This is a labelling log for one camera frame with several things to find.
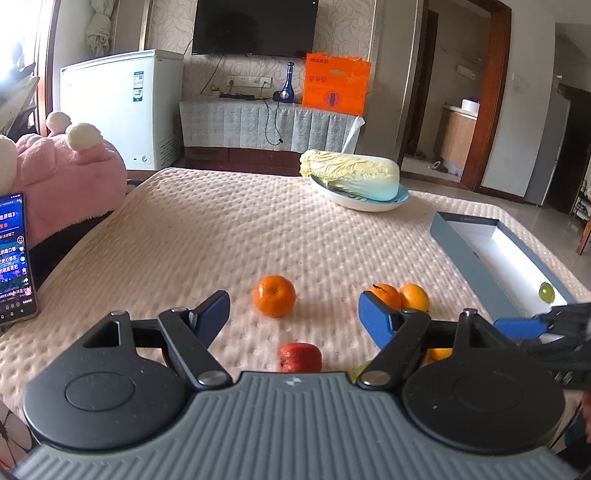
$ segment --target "television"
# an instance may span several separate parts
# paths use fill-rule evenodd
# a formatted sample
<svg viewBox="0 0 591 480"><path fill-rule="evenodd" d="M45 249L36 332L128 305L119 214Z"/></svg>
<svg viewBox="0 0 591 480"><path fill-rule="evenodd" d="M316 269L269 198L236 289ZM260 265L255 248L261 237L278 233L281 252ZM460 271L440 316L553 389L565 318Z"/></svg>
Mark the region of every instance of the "television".
<svg viewBox="0 0 591 480"><path fill-rule="evenodd" d="M317 12L318 0L199 0L192 53L305 58Z"/></svg>

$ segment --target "orange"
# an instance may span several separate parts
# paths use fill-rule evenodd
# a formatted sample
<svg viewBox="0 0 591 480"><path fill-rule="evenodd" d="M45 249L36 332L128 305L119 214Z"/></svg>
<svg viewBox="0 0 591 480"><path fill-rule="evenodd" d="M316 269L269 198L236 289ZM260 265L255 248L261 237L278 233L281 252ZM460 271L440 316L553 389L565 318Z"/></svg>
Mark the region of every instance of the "orange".
<svg viewBox="0 0 591 480"><path fill-rule="evenodd" d="M398 290L392 285L386 283L374 283L369 291L382 300L392 310L400 310L402 307L400 293L398 293Z"/></svg>
<svg viewBox="0 0 591 480"><path fill-rule="evenodd" d="M453 348L430 348L427 354L434 362L445 360L453 354Z"/></svg>
<svg viewBox="0 0 591 480"><path fill-rule="evenodd" d="M402 297L403 309L417 309L422 312L428 312L431 302L429 295L421 287L414 283L408 283L399 289Z"/></svg>
<svg viewBox="0 0 591 480"><path fill-rule="evenodd" d="M282 317L296 303L296 289L289 280L280 275L263 278L252 291L256 307L268 317Z"/></svg>

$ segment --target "green fruit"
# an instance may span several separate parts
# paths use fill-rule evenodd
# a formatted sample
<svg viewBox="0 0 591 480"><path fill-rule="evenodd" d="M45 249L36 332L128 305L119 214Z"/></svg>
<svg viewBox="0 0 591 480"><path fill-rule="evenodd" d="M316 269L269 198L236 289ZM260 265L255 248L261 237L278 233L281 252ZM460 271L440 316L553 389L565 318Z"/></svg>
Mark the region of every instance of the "green fruit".
<svg viewBox="0 0 591 480"><path fill-rule="evenodd" d="M554 292L554 287L550 285L548 282L542 283L540 285L540 290L538 291L538 295L544 302L552 303L556 298L556 293Z"/></svg>
<svg viewBox="0 0 591 480"><path fill-rule="evenodd" d="M365 368L371 362L371 360L367 360L366 362L362 363L359 367L357 367L355 370L351 370L351 372L349 372L349 378L352 384L357 383L357 377L361 375L361 372L365 370Z"/></svg>

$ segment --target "refrigerator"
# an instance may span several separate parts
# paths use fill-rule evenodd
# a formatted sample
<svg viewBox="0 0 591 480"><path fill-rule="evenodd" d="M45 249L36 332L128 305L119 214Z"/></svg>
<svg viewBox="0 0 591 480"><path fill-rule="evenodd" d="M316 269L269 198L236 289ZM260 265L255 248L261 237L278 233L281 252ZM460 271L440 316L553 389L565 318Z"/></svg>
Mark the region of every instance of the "refrigerator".
<svg viewBox="0 0 591 480"><path fill-rule="evenodd" d="M93 124L128 170L160 170L178 160L183 55L145 50L61 70L60 107L72 122Z"/></svg>
<svg viewBox="0 0 591 480"><path fill-rule="evenodd" d="M526 202L541 206L546 200L562 150L569 112L570 100L552 91L540 150L524 196Z"/></svg>

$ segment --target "blue-rimmed plate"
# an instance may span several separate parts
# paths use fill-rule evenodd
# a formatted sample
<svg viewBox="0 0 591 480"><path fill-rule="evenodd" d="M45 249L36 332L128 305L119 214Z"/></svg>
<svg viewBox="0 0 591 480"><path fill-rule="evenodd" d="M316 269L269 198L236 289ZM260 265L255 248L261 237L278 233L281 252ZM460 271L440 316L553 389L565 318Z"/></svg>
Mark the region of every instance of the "blue-rimmed plate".
<svg viewBox="0 0 591 480"><path fill-rule="evenodd" d="M358 210L360 212L387 212L400 207L403 203L407 202L410 195L408 190L402 185L398 188L398 194L393 200L389 202L378 202L377 200L369 200L363 197L356 197L345 192L334 192L326 188L320 180L310 176L312 186L323 196L335 202L341 207Z"/></svg>

